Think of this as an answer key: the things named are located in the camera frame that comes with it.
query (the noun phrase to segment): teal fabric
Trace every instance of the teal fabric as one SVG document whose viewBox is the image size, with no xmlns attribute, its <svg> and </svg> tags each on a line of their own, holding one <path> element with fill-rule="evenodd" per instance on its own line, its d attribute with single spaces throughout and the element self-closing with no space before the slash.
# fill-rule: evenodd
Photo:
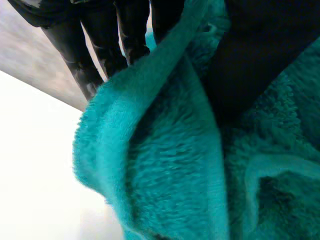
<svg viewBox="0 0 320 240">
<path fill-rule="evenodd" d="M 320 240 L 320 41 L 218 129 L 200 78 L 228 27 L 222 0 L 187 0 L 83 113 L 75 175 L 126 240 Z"/>
</svg>

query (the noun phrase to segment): teal fleece blanket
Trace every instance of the teal fleece blanket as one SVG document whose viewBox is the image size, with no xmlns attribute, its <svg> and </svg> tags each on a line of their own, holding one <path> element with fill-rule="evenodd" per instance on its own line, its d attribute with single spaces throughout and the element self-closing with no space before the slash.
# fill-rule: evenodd
<svg viewBox="0 0 320 240">
<path fill-rule="evenodd" d="M 228 27 L 222 0 L 186 0 L 83 113 L 75 175 L 126 240 L 320 240 L 320 41 L 219 129 L 200 78 Z"/>
</svg>

